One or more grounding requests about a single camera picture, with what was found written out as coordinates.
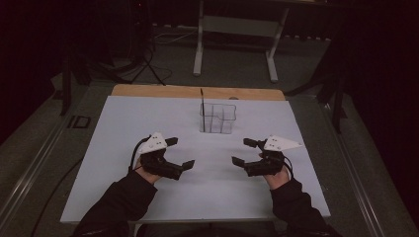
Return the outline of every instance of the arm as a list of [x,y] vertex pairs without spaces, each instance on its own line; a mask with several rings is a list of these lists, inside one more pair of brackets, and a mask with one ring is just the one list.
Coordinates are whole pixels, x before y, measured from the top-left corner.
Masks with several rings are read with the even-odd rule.
[[73,236],[127,236],[129,220],[138,220],[148,209],[160,177],[139,168],[110,185],[84,215]]
[[311,206],[310,195],[302,192],[299,181],[290,180],[286,168],[265,179],[271,188],[273,212],[288,224],[289,236],[341,236]]

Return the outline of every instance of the dark background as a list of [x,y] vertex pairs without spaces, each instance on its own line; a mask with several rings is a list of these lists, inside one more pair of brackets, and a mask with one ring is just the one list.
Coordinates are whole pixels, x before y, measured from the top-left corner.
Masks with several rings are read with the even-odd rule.
[[[97,59],[109,59],[112,50],[126,50],[126,41],[110,40],[98,28],[98,24],[104,23],[95,18],[98,2],[110,4],[113,0],[0,2],[0,144],[53,94],[49,80],[61,71],[66,41],[78,42],[82,48],[84,45],[85,51]],[[155,0],[151,6],[153,21],[173,27],[195,26],[197,2]],[[339,31],[337,26],[343,13],[354,13],[352,10],[295,8],[290,12],[284,34],[300,36],[302,40],[335,38],[321,66],[326,72],[333,71],[336,69],[333,65],[344,60],[349,68],[345,91],[352,96],[418,226],[419,8],[414,0],[379,1],[371,5],[367,12],[351,14]],[[228,12],[243,14],[240,8]],[[105,21],[106,26],[125,26],[121,13],[124,10],[108,18],[118,20]],[[275,11],[271,14],[269,17],[277,17]]]

